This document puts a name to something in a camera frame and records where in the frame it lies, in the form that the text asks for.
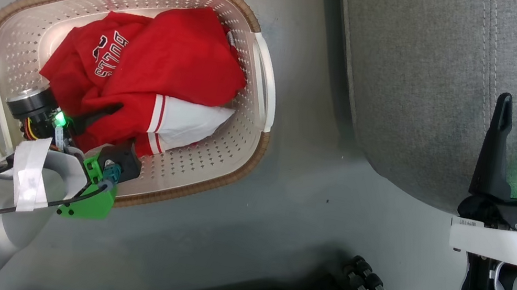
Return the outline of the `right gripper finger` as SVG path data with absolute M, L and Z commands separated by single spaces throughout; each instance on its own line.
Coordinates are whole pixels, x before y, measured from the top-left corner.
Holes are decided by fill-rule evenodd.
M 482 195 L 500 202 L 511 200 L 511 187 L 506 177 L 506 151 L 507 137 L 512 129 L 512 98 L 505 92 L 497 99 L 469 185 L 471 195 Z

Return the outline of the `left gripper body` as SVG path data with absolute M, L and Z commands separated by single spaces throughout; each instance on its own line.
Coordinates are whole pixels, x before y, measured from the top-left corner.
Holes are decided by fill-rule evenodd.
M 66 187 L 88 187 L 85 155 L 77 143 L 80 135 L 71 134 L 73 117 L 59 107 L 51 89 L 23 90 L 7 98 L 6 105 L 24 135 L 21 150 L 8 157 L 13 177 L 41 183 L 43 171 L 50 170 L 60 175 Z

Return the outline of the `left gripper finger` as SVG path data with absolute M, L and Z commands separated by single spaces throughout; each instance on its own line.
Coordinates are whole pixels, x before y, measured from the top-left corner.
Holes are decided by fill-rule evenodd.
M 101 110 L 92 111 L 76 117 L 73 117 L 71 134 L 81 135 L 86 132 L 89 126 L 102 119 L 105 116 L 110 116 L 119 111 L 123 107 L 122 103 L 115 103 Z

